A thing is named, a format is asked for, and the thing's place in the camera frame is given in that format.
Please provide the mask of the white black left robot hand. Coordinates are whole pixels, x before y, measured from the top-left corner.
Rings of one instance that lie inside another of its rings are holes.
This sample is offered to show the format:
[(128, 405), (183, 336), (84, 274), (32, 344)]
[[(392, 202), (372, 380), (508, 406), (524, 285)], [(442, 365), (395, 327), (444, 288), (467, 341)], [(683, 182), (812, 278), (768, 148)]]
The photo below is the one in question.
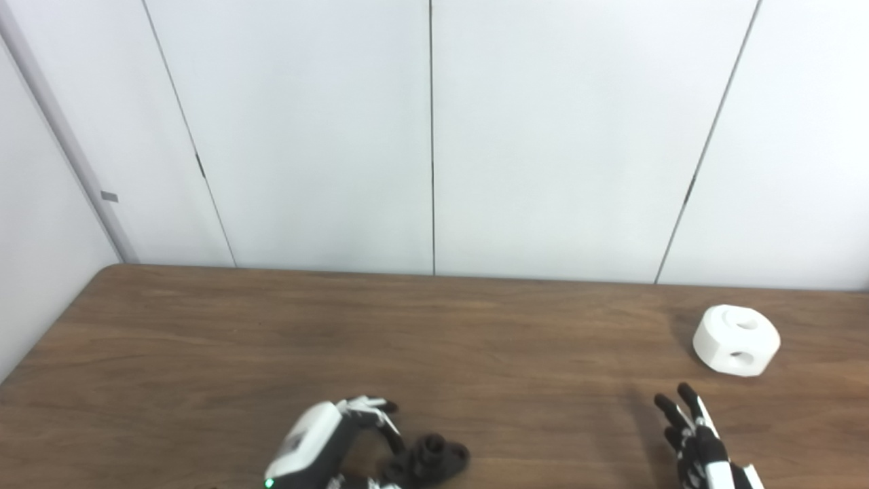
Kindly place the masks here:
[(394, 454), (406, 445), (390, 414), (396, 403), (361, 395), (308, 408), (282, 440), (263, 476), (264, 488), (380, 488), (371, 477), (341, 472), (357, 437), (376, 430)]

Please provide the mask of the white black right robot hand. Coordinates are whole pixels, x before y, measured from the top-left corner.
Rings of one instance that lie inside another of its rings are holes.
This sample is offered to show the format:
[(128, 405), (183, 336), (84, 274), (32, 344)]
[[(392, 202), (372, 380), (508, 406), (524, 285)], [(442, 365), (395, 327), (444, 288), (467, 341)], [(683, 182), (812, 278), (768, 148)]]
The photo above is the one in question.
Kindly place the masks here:
[(664, 436), (676, 453), (680, 487), (763, 488), (753, 465), (733, 463), (701, 396), (686, 382), (677, 393), (687, 411), (662, 393), (654, 396), (654, 404), (669, 423)]

